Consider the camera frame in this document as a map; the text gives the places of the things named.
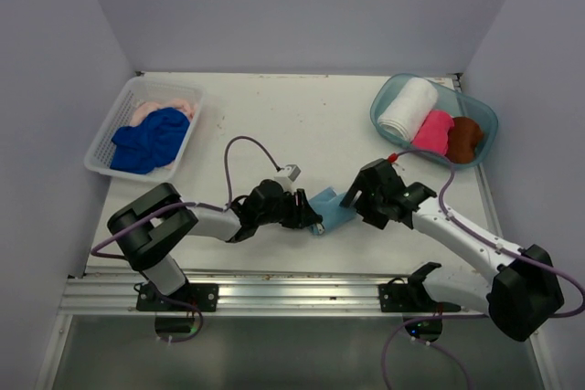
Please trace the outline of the white towel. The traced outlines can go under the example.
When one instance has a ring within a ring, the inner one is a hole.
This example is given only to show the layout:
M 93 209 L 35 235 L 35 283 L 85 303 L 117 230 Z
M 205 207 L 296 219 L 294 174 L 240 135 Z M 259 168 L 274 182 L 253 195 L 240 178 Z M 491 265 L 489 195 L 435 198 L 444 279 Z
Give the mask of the white towel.
M 382 111 L 377 123 L 385 131 L 411 142 L 438 100 L 438 91 L 426 79 L 412 78 Z

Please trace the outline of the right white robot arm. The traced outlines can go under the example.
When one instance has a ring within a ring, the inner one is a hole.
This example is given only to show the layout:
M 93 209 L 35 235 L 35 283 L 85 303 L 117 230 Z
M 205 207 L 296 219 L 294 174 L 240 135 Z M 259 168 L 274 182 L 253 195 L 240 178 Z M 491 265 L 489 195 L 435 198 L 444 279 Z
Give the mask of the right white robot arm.
M 459 216 L 425 184 L 404 184 L 388 159 L 362 167 L 340 205 L 353 207 L 378 229 L 390 221 L 401 223 L 473 268 L 467 275 L 428 262 L 405 282 L 388 282 L 382 292 L 400 312 L 466 308 L 487 315 L 503 334 L 522 342 L 564 304 L 545 249 L 521 248 Z

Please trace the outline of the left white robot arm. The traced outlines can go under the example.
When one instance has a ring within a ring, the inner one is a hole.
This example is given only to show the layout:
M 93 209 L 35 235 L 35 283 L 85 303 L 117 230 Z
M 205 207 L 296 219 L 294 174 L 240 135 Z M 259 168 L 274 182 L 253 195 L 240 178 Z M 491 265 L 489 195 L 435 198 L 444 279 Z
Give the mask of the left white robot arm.
M 225 209 L 185 202 L 172 184 L 160 184 L 113 214 L 107 228 L 131 268 L 154 286 L 166 308 L 176 311 L 190 298 L 187 277 L 171 256 L 185 236 L 239 243 L 266 225 L 297 230 L 322 220 L 303 189 L 293 192 L 265 179 Z

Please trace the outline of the light blue patterned cloth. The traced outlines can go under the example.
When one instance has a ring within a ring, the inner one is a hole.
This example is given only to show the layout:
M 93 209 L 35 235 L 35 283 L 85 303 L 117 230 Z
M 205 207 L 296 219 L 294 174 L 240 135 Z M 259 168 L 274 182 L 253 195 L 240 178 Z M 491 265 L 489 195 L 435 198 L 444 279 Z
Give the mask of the light blue patterned cloth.
M 313 211 L 322 217 L 320 223 L 308 227 L 314 236 L 330 233 L 356 217 L 353 207 L 342 207 L 345 193 L 338 194 L 333 187 L 326 187 L 319 194 L 308 200 Z

